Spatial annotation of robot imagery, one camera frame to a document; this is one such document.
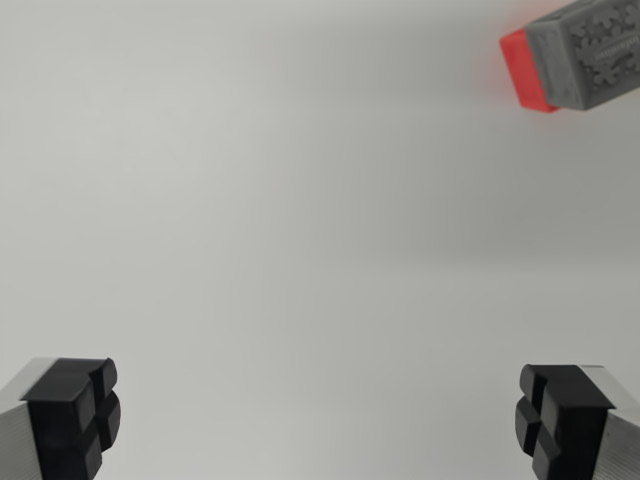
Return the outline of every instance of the white backdrop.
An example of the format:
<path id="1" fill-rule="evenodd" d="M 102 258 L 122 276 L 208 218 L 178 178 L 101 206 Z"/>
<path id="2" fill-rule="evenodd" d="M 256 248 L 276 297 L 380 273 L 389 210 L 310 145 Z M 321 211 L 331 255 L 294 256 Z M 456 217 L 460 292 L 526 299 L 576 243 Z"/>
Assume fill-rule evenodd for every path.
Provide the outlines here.
<path id="1" fill-rule="evenodd" d="M 640 94 L 523 0 L 0 0 L 0 381 L 115 359 L 101 480 L 533 480 L 524 363 L 640 394 Z"/>

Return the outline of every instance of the gray 3d-printed block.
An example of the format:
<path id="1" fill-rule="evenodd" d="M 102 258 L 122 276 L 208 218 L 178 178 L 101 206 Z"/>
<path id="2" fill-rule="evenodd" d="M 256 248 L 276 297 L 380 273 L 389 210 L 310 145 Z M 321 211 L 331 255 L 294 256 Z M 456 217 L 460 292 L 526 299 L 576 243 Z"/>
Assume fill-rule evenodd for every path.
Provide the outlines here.
<path id="1" fill-rule="evenodd" d="M 640 0 L 578 0 L 525 32 L 554 106 L 586 110 L 640 87 Z"/>
<path id="2" fill-rule="evenodd" d="M 516 436 L 539 480 L 640 478 L 640 403 L 604 367 L 522 370 Z"/>
<path id="3" fill-rule="evenodd" d="M 0 480 L 93 480 L 120 427 L 113 360 L 35 359 L 0 390 Z"/>

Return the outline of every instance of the red block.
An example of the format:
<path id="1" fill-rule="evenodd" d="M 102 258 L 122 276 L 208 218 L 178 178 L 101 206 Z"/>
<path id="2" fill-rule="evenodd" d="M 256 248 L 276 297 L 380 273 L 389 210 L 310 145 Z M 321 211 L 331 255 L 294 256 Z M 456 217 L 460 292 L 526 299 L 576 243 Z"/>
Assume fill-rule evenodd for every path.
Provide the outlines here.
<path id="1" fill-rule="evenodd" d="M 533 62 L 524 29 L 516 30 L 502 37 L 500 47 L 507 62 L 520 105 L 545 113 L 558 110 L 558 107 L 549 105 L 545 99 L 542 83 Z"/>

